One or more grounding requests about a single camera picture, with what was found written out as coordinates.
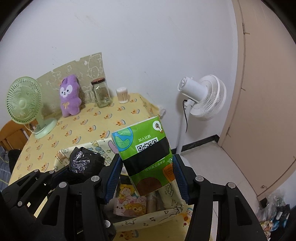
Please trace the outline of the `black plastic bag bundle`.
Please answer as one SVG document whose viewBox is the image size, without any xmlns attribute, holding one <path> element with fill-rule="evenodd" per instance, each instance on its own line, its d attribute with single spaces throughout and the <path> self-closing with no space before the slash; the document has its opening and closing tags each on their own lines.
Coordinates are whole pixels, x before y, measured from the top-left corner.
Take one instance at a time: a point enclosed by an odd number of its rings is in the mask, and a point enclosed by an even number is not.
<svg viewBox="0 0 296 241">
<path fill-rule="evenodd" d="M 75 147 L 70 154 L 69 170 L 81 178 L 90 178 L 100 173 L 104 158 L 97 152 L 85 147 Z"/>
</svg>

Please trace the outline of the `yellow cartoon tissue pack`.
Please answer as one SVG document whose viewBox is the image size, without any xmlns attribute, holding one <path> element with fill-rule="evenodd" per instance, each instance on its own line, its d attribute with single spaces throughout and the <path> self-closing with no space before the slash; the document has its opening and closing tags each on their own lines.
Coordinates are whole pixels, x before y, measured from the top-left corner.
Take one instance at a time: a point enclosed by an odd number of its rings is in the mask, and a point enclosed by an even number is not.
<svg viewBox="0 0 296 241">
<path fill-rule="evenodd" d="M 133 185 L 121 184 L 115 198 L 113 214 L 124 217 L 139 217 L 147 213 L 147 198 L 137 196 Z"/>
</svg>

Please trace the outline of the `green tissue pack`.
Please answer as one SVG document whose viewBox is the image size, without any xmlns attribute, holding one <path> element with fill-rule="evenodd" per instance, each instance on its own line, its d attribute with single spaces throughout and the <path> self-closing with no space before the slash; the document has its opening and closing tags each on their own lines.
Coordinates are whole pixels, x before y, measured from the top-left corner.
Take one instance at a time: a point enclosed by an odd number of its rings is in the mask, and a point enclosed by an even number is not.
<svg viewBox="0 0 296 241">
<path fill-rule="evenodd" d="M 175 180 L 170 144 L 158 116 L 112 133 L 112 140 L 140 196 Z"/>
</svg>

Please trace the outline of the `blue plaid bedding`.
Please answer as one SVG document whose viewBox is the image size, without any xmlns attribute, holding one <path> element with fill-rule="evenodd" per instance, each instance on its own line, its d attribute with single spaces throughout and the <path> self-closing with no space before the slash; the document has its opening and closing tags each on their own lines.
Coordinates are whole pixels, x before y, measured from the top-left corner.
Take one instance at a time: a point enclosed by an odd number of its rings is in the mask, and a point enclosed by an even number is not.
<svg viewBox="0 0 296 241">
<path fill-rule="evenodd" d="M 0 190 L 1 192 L 8 187 L 11 178 L 8 152 L 0 147 Z"/>
</svg>

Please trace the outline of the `plastic bags on floor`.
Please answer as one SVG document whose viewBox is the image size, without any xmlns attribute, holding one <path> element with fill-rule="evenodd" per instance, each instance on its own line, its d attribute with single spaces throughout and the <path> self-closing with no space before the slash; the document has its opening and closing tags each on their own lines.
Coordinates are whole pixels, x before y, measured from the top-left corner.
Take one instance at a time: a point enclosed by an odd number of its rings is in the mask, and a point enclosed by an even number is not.
<svg viewBox="0 0 296 241">
<path fill-rule="evenodd" d="M 259 202 L 256 216 L 267 240 L 295 240 L 295 206 L 275 191 Z"/>
</svg>

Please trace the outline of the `black clothing on bed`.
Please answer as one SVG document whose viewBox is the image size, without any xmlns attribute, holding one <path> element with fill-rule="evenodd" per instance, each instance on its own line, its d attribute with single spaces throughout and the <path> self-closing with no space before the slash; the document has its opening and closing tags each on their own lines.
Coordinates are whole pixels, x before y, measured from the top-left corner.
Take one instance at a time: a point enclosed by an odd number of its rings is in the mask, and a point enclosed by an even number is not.
<svg viewBox="0 0 296 241">
<path fill-rule="evenodd" d="M 22 150 L 19 150 L 19 149 L 13 149 L 8 152 L 10 173 L 13 172 L 13 169 L 16 165 L 16 162 L 17 162 L 21 152 L 22 152 Z"/>
</svg>

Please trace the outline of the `yellow cartoon tablecloth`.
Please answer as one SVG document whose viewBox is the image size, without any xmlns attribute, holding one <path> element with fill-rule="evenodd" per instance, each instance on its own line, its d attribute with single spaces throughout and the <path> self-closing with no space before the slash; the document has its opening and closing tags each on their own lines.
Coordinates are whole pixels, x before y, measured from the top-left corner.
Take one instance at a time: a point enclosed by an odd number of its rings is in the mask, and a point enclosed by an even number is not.
<svg viewBox="0 0 296 241">
<path fill-rule="evenodd" d="M 10 182 L 36 169 L 46 172 L 58 170 L 69 163 L 75 147 L 86 147 L 98 152 L 107 164 L 115 155 L 113 132 L 159 114 L 159 109 L 140 94 L 132 93 L 127 103 L 117 99 L 99 108 L 93 103 L 82 107 L 80 113 L 59 117 L 55 128 L 45 137 L 31 135 L 12 171 Z M 140 217 L 113 214 L 115 199 L 107 205 L 117 231 L 116 240 L 184 240 L 191 219 L 192 208 L 182 201 L 176 182 L 171 182 L 156 193 L 164 209 Z"/>
</svg>

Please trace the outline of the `cartoon fabric storage box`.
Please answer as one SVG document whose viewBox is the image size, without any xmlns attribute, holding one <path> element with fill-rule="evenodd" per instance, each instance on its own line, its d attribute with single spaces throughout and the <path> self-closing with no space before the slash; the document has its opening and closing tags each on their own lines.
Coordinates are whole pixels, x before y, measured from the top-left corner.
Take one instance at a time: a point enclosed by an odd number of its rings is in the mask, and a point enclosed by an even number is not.
<svg viewBox="0 0 296 241">
<path fill-rule="evenodd" d="M 176 181 L 145 196 L 139 196 L 123 168 L 114 197 L 105 207 L 116 230 L 126 232 L 160 225 L 180 217 L 181 225 L 188 226 L 193 208 L 181 198 Z"/>
</svg>

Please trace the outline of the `glass jar with lid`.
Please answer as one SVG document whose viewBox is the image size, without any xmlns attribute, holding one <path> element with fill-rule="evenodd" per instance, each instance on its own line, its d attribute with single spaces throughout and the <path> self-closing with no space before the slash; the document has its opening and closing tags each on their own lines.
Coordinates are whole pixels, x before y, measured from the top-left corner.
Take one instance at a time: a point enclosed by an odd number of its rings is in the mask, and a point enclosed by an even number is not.
<svg viewBox="0 0 296 241">
<path fill-rule="evenodd" d="M 96 104 L 104 108 L 112 103 L 109 88 L 105 78 L 98 78 L 91 82 Z"/>
</svg>

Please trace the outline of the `purple plush toy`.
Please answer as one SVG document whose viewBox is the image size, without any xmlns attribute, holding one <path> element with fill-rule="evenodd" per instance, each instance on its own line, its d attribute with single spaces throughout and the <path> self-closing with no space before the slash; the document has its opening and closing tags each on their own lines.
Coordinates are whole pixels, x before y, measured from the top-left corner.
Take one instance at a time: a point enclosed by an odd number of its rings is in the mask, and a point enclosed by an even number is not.
<svg viewBox="0 0 296 241">
<path fill-rule="evenodd" d="M 63 79 L 60 85 L 60 108 L 64 118 L 80 112 L 82 100 L 79 97 L 80 85 L 75 74 Z"/>
</svg>

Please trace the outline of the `beige door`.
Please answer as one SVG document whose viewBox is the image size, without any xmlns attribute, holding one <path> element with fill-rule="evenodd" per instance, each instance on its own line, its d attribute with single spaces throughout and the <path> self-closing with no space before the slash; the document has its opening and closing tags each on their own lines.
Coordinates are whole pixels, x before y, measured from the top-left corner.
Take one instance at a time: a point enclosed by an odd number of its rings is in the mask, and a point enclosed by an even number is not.
<svg viewBox="0 0 296 241">
<path fill-rule="evenodd" d="M 219 145 L 262 200 L 295 171 L 295 42 L 262 1 L 233 1 L 236 81 Z"/>
</svg>

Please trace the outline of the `cotton swab container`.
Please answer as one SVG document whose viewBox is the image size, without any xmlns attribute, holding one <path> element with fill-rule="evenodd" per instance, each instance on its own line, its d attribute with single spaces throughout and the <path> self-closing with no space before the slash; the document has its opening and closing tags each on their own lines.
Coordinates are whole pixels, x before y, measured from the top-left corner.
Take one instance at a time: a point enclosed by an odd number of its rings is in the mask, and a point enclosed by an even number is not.
<svg viewBox="0 0 296 241">
<path fill-rule="evenodd" d="M 119 87 L 116 89 L 116 94 L 119 103 L 127 103 L 129 101 L 129 94 L 126 87 Z"/>
</svg>

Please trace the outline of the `green desk fan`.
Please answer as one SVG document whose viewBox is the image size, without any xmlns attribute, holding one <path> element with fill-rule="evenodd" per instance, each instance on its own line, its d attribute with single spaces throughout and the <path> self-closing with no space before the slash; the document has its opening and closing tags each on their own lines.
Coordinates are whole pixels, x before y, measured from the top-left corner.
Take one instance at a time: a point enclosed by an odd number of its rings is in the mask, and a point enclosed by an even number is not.
<svg viewBox="0 0 296 241">
<path fill-rule="evenodd" d="M 44 119 L 41 87 L 31 77 L 20 77 L 10 86 L 6 95 L 6 107 L 11 119 L 26 128 L 33 121 L 37 126 L 31 133 L 36 139 L 48 135 L 57 125 L 56 118 Z"/>
</svg>

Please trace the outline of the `cartoon print cardboard board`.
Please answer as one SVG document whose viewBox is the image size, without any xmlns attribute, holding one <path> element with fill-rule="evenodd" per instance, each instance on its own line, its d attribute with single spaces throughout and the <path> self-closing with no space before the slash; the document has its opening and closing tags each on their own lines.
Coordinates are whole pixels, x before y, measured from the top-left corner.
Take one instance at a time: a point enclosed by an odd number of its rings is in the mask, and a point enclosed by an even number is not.
<svg viewBox="0 0 296 241">
<path fill-rule="evenodd" d="M 65 77 L 72 74 L 76 75 L 78 79 L 80 85 L 79 97 L 82 104 L 94 102 L 91 81 L 105 77 L 102 53 L 91 54 L 79 60 L 71 61 L 37 78 L 42 91 L 43 116 L 61 112 L 60 85 Z"/>
</svg>

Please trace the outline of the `white standing fan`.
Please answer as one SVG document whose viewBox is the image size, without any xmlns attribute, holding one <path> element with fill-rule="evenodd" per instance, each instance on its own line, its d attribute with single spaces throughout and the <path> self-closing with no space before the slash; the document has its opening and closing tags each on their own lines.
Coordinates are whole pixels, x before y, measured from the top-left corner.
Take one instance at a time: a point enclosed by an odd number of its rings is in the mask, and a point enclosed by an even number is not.
<svg viewBox="0 0 296 241">
<path fill-rule="evenodd" d="M 206 75 L 199 80 L 184 77 L 178 84 L 178 92 L 185 96 L 182 102 L 183 117 L 177 139 L 176 153 L 182 152 L 189 116 L 201 121 L 212 119 L 218 114 L 227 97 L 225 84 L 215 75 Z"/>
</svg>

